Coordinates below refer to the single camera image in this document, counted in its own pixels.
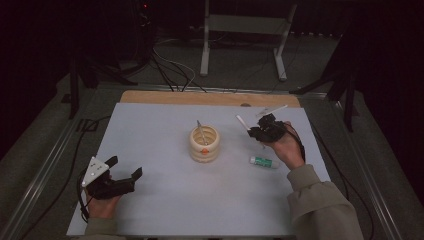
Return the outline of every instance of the sleeve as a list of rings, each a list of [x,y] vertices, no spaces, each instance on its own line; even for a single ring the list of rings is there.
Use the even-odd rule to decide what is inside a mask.
[[[114,219],[89,218],[85,229],[85,236],[78,240],[125,240],[124,237],[115,236],[116,221]]]
[[[291,171],[288,196],[298,240],[363,239],[353,205],[332,182],[321,182],[312,165]]]

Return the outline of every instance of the gray floor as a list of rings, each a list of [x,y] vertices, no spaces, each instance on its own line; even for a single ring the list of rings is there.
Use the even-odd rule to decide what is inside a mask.
[[[277,80],[277,71],[270,52],[274,45],[271,44],[212,49],[207,77],[198,76],[201,41],[166,40],[156,45],[155,49],[163,58],[192,68],[196,74],[194,82],[207,91],[280,94],[318,79],[336,45],[336,40],[322,37],[290,37],[283,57],[288,76],[288,81],[284,83]],[[60,102],[63,95],[69,92],[69,79],[66,77],[58,83],[57,96],[0,162],[0,187],[3,190],[0,196],[0,226],[7,226],[8,221],[14,217],[14,212],[22,210],[17,207],[22,208],[23,205],[19,203],[24,199],[28,186],[36,185],[42,191],[34,193],[34,198],[38,198],[34,205],[25,205],[31,211],[22,217],[22,222],[25,223],[22,227],[16,225],[22,232],[36,222],[59,192],[66,181],[81,136],[81,132],[76,131],[80,119],[98,119],[110,115],[115,103],[127,89],[169,91],[153,66],[148,65],[143,71],[130,76],[130,80],[140,83],[137,87],[121,86],[107,78],[103,78],[97,89],[81,87],[81,110],[74,121],[67,119],[69,105]],[[175,82],[184,84],[185,79],[181,76],[171,71],[167,73]],[[371,209],[372,220],[358,195],[349,187],[350,201],[357,209],[364,238],[368,239],[371,235],[372,221],[375,227],[374,239],[424,239],[423,207],[400,170],[361,94],[355,95],[355,131],[348,133],[340,123],[341,111],[338,104],[322,99],[329,87],[330,85],[325,85],[315,89],[313,93],[300,97],[300,102],[309,120],[322,136],[323,143],[319,142],[319,146],[330,177],[345,193],[342,179],[323,144],[329,148],[341,171]],[[188,90],[200,91],[193,84]],[[86,167],[90,157],[96,154],[106,127],[107,120],[99,124],[97,131],[85,134],[78,149],[70,183],[51,211],[26,239],[68,239],[66,230],[77,201],[76,175]],[[64,139],[66,134],[69,134],[69,138],[65,139],[69,140],[58,146],[58,140]],[[46,181],[33,183],[43,163],[54,157],[52,154],[57,155],[58,160],[51,167]]]

